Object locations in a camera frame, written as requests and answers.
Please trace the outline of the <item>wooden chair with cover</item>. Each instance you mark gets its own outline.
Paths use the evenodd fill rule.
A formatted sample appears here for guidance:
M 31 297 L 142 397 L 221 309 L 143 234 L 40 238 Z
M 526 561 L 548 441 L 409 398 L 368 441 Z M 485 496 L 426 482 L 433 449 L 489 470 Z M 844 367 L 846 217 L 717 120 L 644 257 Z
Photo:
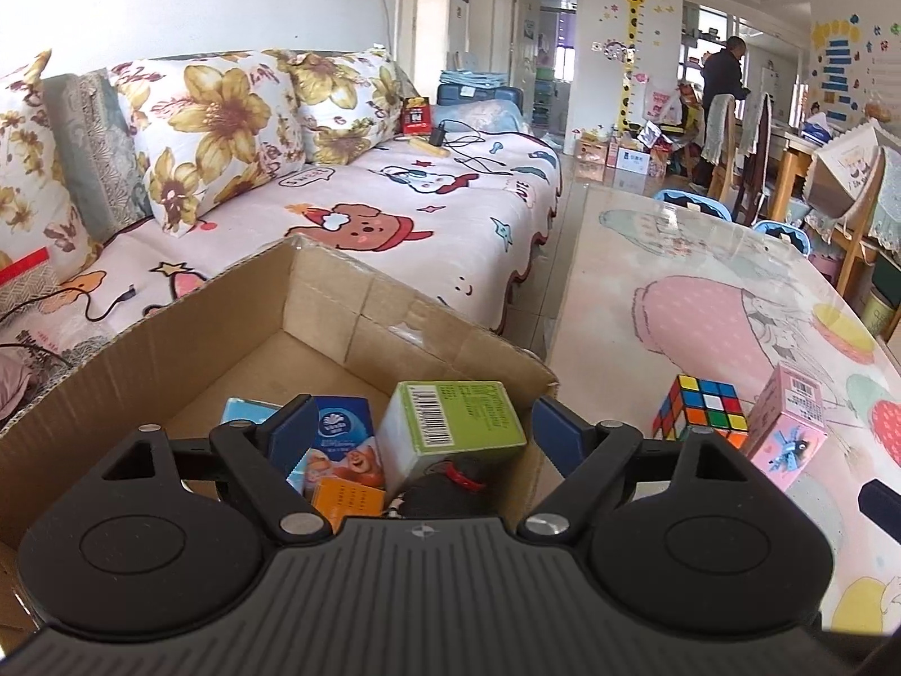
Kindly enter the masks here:
M 864 246 L 899 255 L 899 137 L 869 119 L 831 140 L 813 155 L 803 197 L 806 226 L 845 252 L 835 281 L 845 296 Z

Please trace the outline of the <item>grey patterned cushion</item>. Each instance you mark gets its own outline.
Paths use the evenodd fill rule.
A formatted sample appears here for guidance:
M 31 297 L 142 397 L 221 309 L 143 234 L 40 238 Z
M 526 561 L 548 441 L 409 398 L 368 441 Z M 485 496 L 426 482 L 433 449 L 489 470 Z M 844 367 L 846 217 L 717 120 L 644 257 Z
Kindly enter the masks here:
M 105 70 L 43 81 L 64 185 L 88 235 L 109 243 L 150 217 L 135 142 Z

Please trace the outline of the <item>blue white medicine box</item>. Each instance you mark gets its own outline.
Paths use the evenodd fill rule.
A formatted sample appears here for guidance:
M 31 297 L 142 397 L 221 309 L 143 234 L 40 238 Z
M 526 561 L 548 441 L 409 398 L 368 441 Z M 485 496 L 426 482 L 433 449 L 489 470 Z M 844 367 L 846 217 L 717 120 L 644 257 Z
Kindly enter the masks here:
M 221 412 L 221 424 L 232 421 L 249 421 L 249 423 L 265 423 L 281 409 L 279 404 L 264 403 L 264 401 L 244 400 L 244 398 L 229 397 L 226 400 L 223 412 Z

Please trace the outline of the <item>giraffe height sticker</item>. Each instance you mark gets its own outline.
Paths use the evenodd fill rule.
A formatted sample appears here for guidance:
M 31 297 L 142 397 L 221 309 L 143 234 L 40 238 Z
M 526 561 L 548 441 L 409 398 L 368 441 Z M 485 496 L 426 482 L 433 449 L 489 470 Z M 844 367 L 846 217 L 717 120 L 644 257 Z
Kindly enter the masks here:
M 631 110 L 632 92 L 634 91 L 635 51 L 639 44 L 641 19 L 646 0 L 625 0 L 626 40 L 622 58 L 622 88 L 618 97 L 617 129 L 623 133 L 629 127 L 629 110 Z

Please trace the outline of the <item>cardboard box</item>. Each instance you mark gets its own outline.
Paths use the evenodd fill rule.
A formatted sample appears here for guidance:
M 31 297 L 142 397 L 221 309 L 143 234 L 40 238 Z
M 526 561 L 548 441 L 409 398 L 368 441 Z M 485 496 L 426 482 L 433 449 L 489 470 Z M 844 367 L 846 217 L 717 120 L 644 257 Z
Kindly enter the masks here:
M 142 319 L 67 372 L 2 432 L 2 646 L 37 625 L 21 602 L 24 531 L 142 423 L 208 435 L 230 397 L 368 398 L 382 415 L 403 380 L 495 380 L 519 417 L 559 381 L 414 288 L 311 239 L 286 239 Z

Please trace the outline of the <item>sofa with cartoon cover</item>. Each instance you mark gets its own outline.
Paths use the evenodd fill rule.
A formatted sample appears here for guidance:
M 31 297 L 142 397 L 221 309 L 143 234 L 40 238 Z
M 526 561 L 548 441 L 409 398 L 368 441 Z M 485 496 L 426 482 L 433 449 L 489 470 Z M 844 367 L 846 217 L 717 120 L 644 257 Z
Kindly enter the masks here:
M 491 330 L 532 268 L 562 191 L 551 148 L 469 131 L 431 154 L 395 136 L 348 165 L 276 177 L 186 234 L 150 217 L 101 244 L 64 185 L 43 63 L 2 81 L 2 412 L 13 417 L 104 345 L 286 237 L 373 265 Z

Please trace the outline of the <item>man in dark clothes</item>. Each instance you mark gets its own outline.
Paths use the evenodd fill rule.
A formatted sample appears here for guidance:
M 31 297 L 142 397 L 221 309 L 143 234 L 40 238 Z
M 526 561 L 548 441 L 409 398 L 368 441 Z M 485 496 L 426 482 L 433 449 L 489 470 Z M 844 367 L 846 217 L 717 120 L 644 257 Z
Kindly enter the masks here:
M 716 54 L 710 55 L 701 69 L 704 79 L 702 92 L 702 110 L 704 110 L 704 142 L 708 142 L 712 129 L 710 108 L 713 99 L 719 95 L 733 96 L 736 101 L 745 101 L 750 90 L 742 81 L 741 60 L 747 52 L 747 43 L 738 35 L 731 35 L 725 40 L 725 46 Z

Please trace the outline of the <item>rubiks cube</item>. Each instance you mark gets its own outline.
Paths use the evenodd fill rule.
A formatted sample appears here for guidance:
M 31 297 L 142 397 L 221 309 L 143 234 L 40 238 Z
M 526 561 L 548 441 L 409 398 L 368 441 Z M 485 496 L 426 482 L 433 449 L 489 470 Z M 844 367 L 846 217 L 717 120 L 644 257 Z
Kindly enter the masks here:
M 676 375 L 652 421 L 652 437 L 683 441 L 695 428 L 712 429 L 736 448 L 750 435 L 738 392 L 729 383 Z

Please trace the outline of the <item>black red doll figure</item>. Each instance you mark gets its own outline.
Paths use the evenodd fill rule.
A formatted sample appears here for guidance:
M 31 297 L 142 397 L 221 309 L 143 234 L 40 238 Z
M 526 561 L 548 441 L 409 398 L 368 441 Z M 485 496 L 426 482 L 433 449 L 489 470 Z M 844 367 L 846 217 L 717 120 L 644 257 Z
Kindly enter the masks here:
M 475 456 L 436 462 L 386 507 L 388 519 L 469 519 L 493 511 L 493 467 Z

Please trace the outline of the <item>pink box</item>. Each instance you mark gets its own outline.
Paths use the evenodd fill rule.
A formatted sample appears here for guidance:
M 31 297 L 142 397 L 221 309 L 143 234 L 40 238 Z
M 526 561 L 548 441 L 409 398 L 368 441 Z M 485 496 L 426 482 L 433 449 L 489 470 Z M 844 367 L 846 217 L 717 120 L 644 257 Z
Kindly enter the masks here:
M 787 491 L 828 436 L 820 383 L 786 364 L 774 368 L 748 416 L 741 453 Z

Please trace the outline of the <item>red box on sofa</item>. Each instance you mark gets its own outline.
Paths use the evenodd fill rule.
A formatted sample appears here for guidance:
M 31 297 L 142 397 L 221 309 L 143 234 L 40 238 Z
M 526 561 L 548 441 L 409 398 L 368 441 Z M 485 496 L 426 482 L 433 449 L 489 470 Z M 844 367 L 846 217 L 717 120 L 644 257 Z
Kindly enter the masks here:
M 403 101 L 402 131 L 405 136 L 431 135 L 432 108 L 424 96 L 410 96 Z

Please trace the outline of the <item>green box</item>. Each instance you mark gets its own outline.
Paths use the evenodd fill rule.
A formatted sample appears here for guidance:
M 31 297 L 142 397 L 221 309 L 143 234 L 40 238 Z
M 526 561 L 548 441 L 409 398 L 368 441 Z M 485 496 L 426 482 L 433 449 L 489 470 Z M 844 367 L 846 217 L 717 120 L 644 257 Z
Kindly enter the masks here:
M 385 490 L 397 495 L 439 462 L 498 464 L 527 446 L 501 381 L 402 381 L 377 426 Z

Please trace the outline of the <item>floral cushion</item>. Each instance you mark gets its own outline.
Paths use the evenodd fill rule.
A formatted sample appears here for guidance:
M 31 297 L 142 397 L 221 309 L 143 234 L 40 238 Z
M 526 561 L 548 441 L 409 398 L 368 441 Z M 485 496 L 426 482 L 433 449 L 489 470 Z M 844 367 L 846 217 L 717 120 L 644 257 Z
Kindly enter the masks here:
M 390 140 L 403 99 L 399 72 L 383 46 L 287 62 L 300 107 L 305 154 L 315 165 L 348 165 Z
M 272 51 L 135 60 L 107 72 L 163 232 L 305 163 L 300 107 Z

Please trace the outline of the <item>blue plastic stool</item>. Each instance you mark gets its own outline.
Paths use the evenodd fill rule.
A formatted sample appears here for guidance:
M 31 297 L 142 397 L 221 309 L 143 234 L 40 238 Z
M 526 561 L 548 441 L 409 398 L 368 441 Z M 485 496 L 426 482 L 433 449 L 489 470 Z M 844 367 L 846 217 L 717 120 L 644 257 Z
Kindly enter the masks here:
M 661 203 L 675 204 L 678 208 L 692 209 L 692 211 L 701 212 L 710 217 L 721 218 L 721 220 L 731 223 L 731 212 L 725 204 L 718 202 L 714 198 L 707 195 L 697 194 L 697 192 L 683 191 L 682 189 L 663 188 L 655 195 L 655 200 Z

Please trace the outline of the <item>white yellow medicine box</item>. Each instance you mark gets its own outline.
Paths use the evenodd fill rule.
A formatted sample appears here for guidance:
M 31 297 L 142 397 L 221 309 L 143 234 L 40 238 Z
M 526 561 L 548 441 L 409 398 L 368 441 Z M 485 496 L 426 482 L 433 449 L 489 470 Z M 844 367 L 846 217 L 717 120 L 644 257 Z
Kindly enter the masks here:
M 385 493 L 341 478 L 324 478 L 316 485 L 313 506 L 337 532 L 348 517 L 380 517 Z

